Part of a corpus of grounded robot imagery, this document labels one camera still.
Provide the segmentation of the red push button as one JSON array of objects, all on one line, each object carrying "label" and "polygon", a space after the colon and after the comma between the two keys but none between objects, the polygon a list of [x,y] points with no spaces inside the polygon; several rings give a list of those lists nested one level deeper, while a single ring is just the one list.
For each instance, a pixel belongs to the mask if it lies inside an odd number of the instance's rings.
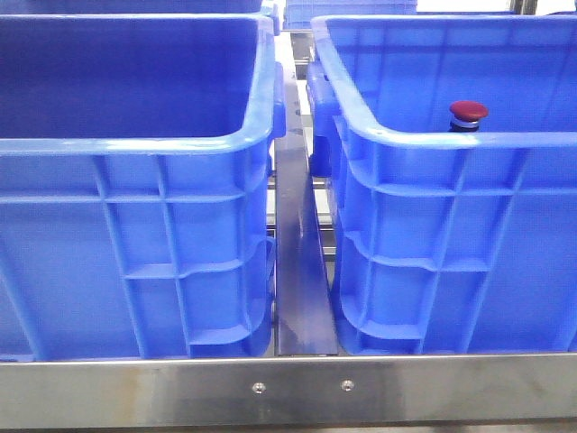
[{"label": "red push button", "polygon": [[489,109],[482,103],[471,100],[453,102],[449,107],[453,117],[450,132],[474,133],[479,130],[480,120],[489,115]]}]

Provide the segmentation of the steel centre divider bar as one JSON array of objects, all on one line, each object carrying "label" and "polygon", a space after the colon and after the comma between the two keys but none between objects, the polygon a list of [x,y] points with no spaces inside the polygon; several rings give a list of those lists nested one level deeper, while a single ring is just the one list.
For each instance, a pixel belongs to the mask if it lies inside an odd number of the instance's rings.
[{"label": "steel centre divider bar", "polygon": [[313,182],[300,114],[297,72],[283,66],[284,137],[275,144],[276,354],[337,355]]}]

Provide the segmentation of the right blue plastic bin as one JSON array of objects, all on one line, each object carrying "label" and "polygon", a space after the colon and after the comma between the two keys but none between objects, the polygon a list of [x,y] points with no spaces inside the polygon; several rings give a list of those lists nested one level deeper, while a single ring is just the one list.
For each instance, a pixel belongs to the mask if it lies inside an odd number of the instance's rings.
[{"label": "right blue plastic bin", "polygon": [[[308,97],[352,355],[576,348],[576,19],[328,15]],[[484,104],[450,132],[455,101]]]}]

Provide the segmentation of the blue plastic bin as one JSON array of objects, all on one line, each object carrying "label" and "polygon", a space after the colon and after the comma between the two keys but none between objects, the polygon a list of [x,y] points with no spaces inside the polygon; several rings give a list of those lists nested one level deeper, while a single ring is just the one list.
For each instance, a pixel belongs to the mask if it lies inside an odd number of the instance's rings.
[{"label": "blue plastic bin", "polygon": [[1,358],[259,356],[272,21],[1,18]]},{"label": "blue plastic bin", "polygon": [[[576,19],[328,15],[308,97],[352,355],[576,348]],[[450,132],[455,101],[484,104]]]}]

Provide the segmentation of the left blue plastic bin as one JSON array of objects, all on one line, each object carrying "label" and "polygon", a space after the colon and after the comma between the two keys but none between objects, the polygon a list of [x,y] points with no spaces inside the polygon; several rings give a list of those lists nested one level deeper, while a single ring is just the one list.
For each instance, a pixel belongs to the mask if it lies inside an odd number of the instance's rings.
[{"label": "left blue plastic bin", "polygon": [[1,358],[259,356],[272,21],[1,18]]}]

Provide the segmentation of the back right blue bin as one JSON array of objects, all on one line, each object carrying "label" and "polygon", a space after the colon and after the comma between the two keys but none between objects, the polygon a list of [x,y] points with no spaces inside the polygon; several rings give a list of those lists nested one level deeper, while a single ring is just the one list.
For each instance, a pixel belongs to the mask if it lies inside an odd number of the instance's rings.
[{"label": "back right blue bin", "polygon": [[417,1],[287,1],[284,11],[284,28],[303,30],[310,28],[313,18],[325,15],[366,15],[366,14],[415,14]]}]

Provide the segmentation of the back left blue bin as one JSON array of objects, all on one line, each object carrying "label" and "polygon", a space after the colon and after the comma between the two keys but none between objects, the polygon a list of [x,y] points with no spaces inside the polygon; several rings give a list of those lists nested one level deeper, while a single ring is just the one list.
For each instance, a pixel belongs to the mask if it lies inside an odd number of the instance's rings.
[{"label": "back left blue bin", "polygon": [[2,1],[1,14],[263,14],[275,17],[278,6],[274,1]]}]

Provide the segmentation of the steel front rail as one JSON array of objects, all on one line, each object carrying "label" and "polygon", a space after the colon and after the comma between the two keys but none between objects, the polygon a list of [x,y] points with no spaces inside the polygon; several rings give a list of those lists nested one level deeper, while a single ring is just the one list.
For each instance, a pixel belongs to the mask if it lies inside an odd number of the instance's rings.
[{"label": "steel front rail", "polygon": [[573,354],[1,366],[4,429],[473,424],[575,418]]}]

